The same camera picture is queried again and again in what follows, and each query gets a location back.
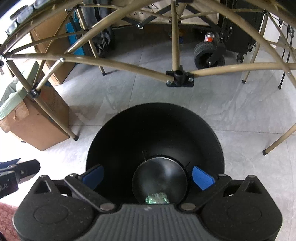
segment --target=blue pad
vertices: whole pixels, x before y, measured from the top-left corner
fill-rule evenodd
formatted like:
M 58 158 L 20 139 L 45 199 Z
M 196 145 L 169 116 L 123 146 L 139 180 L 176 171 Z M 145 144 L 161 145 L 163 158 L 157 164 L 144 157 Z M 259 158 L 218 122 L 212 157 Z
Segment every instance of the blue pad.
M 215 183 L 215 179 L 209 174 L 195 166 L 192 170 L 193 181 L 200 187 L 201 190 L 205 190 Z
M 99 166 L 91 170 L 82 178 L 83 184 L 94 190 L 104 178 L 104 167 Z

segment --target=round black disc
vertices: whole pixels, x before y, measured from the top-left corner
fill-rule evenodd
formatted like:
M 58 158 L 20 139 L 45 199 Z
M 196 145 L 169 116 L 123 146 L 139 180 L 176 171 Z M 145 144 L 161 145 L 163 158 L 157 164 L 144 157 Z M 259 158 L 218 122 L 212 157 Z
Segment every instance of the round black disc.
M 187 191 L 187 177 L 183 168 L 172 159 L 154 157 L 143 162 L 133 175 L 133 194 L 145 203 L 150 194 L 164 192 L 170 203 L 179 203 Z

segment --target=ribbed black surface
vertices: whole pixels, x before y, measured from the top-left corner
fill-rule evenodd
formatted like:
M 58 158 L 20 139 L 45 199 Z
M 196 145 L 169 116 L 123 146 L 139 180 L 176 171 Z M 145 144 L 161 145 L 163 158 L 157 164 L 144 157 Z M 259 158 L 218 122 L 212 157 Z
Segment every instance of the ribbed black surface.
M 217 241 L 198 218 L 182 214 L 173 205 L 123 205 L 101 215 L 91 230 L 77 241 Z

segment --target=cardboard box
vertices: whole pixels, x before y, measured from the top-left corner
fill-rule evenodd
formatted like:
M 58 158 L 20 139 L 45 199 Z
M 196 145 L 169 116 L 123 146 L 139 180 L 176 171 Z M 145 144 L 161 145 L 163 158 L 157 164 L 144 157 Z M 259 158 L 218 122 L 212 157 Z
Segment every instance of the cardboard box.
M 59 28 L 62 21 L 66 18 L 67 14 L 66 12 L 61 12 L 59 14 L 56 14 L 54 17 L 49 18 L 45 22 L 38 25 L 36 28 L 34 28 L 30 35 L 33 41 L 37 41 L 40 39 L 48 38 L 51 36 L 54 36 L 57 29 Z M 59 34 L 66 33 L 66 28 L 63 27 Z M 45 53 L 50 41 L 43 42 L 41 44 L 35 45 L 35 50 L 37 53 Z M 69 39 L 61 38 L 53 41 L 53 43 L 50 46 L 50 49 L 48 53 L 54 53 L 54 54 L 63 54 L 68 48 L 70 47 Z M 55 63 L 55 61 L 46 61 L 47 68 L 49 69 L 52 67 L 52 65 Z M 64 82 L 68 74 L 71 72 L 71 70 L 74 68 L 75 63 L 64 63 L 58 70 L 56 70 L 51 78 L 49 79 L 49 82 L 52 86 L 60 85 Z
M 69 126 L 69 107 L 53 87 L 44 86 L 40 97 L 59 119 Z M 4 119 L 0 127 L 43 151 L 69 138 L 30 97 L 26 96 Z

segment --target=tan metal frame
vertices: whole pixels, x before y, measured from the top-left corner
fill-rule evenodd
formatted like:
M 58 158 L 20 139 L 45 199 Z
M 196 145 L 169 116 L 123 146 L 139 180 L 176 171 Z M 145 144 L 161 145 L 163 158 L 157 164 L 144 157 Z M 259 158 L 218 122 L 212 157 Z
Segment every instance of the tan metal frame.
M 50 68 L 49 72 L 45 74 L 43 79 L 39 82 L 36 90 L 41 90 L 42 86 L 46 83 L 48 78 L 56 71 L 63 62 L 75 62 L 75 63 L 85 63 L 85 64 L 91 64 L 96 66 L 109 66 L 116 69 L 131 71 L 137 74 L 143 74 L 146 76 L 149 76 L 151 78 L 155 78 L 157 80 L 160 80 L 165 83 L 173 82 L 174 78 L 172 76 L 168 76 L 164 73 L 160 73 L 154 70 L 149 70 L 146 68 L 142 68 L 139 66 L 135 66 L 132 64 L 122 63 L 118 61 L 113 60 L 107 60 L 107 59 L 101 59 L 98 58 L 94 46 L 91 39 L 96 36 L 99 32 L 104 30 L 105 28 L 111 26 L 113 23 L 115 23 L 117 20 L 122 19 L 123 17 L 127 16 L 128 14 L 134 12 L 134 11 L 144 11 L 147 12 L 153 16 L 165 18 L 167 20 L 171 19 L 172 22 L 172 69 L 178 70 L 180 69 L 180 53 L 179 53 L 179 36 L 178 36 L 178 21 L 189 19 L 193 17 L 200 17 L 200 16 L 206 16 L 210 14 L 222 14 L 223 16 L 229 18 L 234 24 L 239 26 L 242 30 L 244 30 L 246 33 L 248 33 L 251 37 L 253 37 L 257 41 L 257 46 L 254 51 L 252 60 L 249 64 L 235 64 L 235 65 L 229 65 L 229 66 L 219 66 L 219 67 L 213 67 L 208 69 L 200 69 L 191 71 L 190 73 L 193 73 L 195 77 L 199 76 L 208 76 L 208 75 L 214 75 L 214 74 L 224 74 L 229 72 L 237 72 L 237 71 L 248 71 L 248 73 L 245 75 L 245 78 L 243 80 L 246 81 L 247 76 L 249 74 L 249 71 L 252 70 L 261 70 L 261 69 L 282 69 L 289 77 L 290 81 L 293 83 L 293 85 L 296 87 L 296 80 L 294 76 L 291 73 L 292 69 L 296 69 L 296 58 L 295 58 L 295 49 L 292 48 L 289 43 L 285 43 L 285 45 L 277 44 L 271 41 L 267 41 L 263 38 L 263 34 L 266 27 L 267 18 L 270 17 L 269 12 L 273 13 L 274 15 L 278 16 L 279 18 L 283 19 L 285 22 L 290 24 L 292 27 L 296 28 L 296 19 L 292 17 L 288 11 L 286 11 L 282 6 L 280 6 L 277 2 L 273 1 L 272 3 L 266 0 L 246 0 L 247 2 L 252 3 L 253 5 L 261 8 L 260 9 L 229 9 L 226 6 L 220 4 L 219 2 L 215 0 L 196 0 L 205 6 L 212 9 L 212 11 L 208 12 L 201 12 L 198 14 L 189 15 L 186 17 L 181 17 L 182 13 L 186 7 L 185 3 L 180 3 L 178 6 L 176 6 L 175 0 L 172 0 L 171 2 L 171 17 L 163 16 L 156 13 L 151 13 L 148 10 L 144 10 L 145 6 L 152 4 L 154 2 L 157 2 L 157 0 L 134 0 L 131 4 L 127 6 L 114 6 L 114 5 L 99 5 L 99 4 L 81 4 L 81 0 L 52 0 L 48 5 L 45 5 L 34 12 L 32 16 L 30 16 L 29 19 L 27 19 L 24 23 L 22 23 L 17 30 L 8 37 L 8 39 L 5 41 L 5 43 L 0 46 L 0 53 L 5 57 L 7 60 L 7 65 L 10 67 L 11 71 L 15 74 L 15 76 L 20 80 L 20 82 L 23 84 L 26 91 L 31 91 L 32 87 L 28 84 L 28 82 L 25 80 L 25 78 L 22 76 L 20 71 L 17 69 L 15 64 L 13 63 L 13 59 L 20 59 L 20 58 L 32 58 L 32 59 L 42 59 L 42 60 L 54 60 L 56 63 Z M 36 44 L 39 44 L 43 41 L 54 41 L 57 38 L 60 37 L 67 37 L 69 35 L 62 34 L 58 35 L 56 33 L 55 36 L 42 39 L 39 41 L 35 41 L 31 44 L 19 47 L 11 52 L 10 49 L 27 33 L 29 33 L 32 29 L 34 29 L 37 25 L 39 25 L 41 22 L 45 21 L 46 19 L 52 17 L 55 13 L 63 11 L 64 9 L 73 8 L 75 6 L 75 9 L 78 13 L 78 17 L 80 20 L 80 24 L 84 31 L 79 31 L 72 34 L 84 34 L 76 43 L 74 43 L 63 55 L 52 55 L 48 53 L 44 54 L 16 54 L 20 50 L 23 50 L 27 47 L 34 46 Z M 86 29 L 85 21 L 81 12 L 81 7 L 107 7 L 111 9 L 116 9 L 114 12 L 109 14 L 107 17 L 103 18 L 101 21 L 96 23 L 90 30 Z M 243 18 L 241 18 L 238 14 L 235 12 L 260 12 L 263 11 L 263 9 L 267 10 L 262 30 L 259 33 L 257 30 L 255 30 L 248 22 L 246 22 Z M 86 57 L 86 56 L 75 56 L 71 55 L 74 51 L 76 51 L 78 48 L 86 44 L 87 42 L 90 43 L 94 57 Z M 278 53 L 275 51 L 275 49 L 271 46 L 272 45 L 278 45 L 281 47 L 284 47 L 288 49 L 292 55 L 292 58 L 294 60 L 294 63 L 285 63 L 282 58 L 278 55 Z M 254 63 L 256 55 L 258 53 L 259 47 L 263 46 L 270 55 L 274 58 L 276 61 L 275 63 Z M 72 138 L 77 139 L 77 136 L 72 133 L 72 131 L 64 126 L 58 118 L 55 116 L 55 114 L 46 106 L 46 104 L 40 100 L 39 98 L 36 98 L 35 101 L 41 106 L 42 109 L 46 111 L 46 113 L 66 132 L 68 135 L 70 135 Z M 279 138 L 273 145 L 268 147 L 263 151 L 264 154 L 267 154 L 272 149 L 274 149 L 277 145 L 279 145 L 282 141 L 284 141 L 288 136 L 290 136 L 294 131 L 296 130 L 296 124 L 287 131 L 281 138 Z

